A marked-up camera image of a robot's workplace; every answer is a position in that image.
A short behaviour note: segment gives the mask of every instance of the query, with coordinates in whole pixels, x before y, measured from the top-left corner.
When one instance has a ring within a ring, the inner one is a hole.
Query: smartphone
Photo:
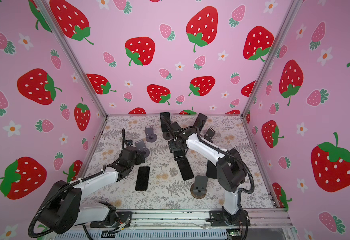
[[[150,167],[139,167],[135,191],[146,191],[149,185]]]

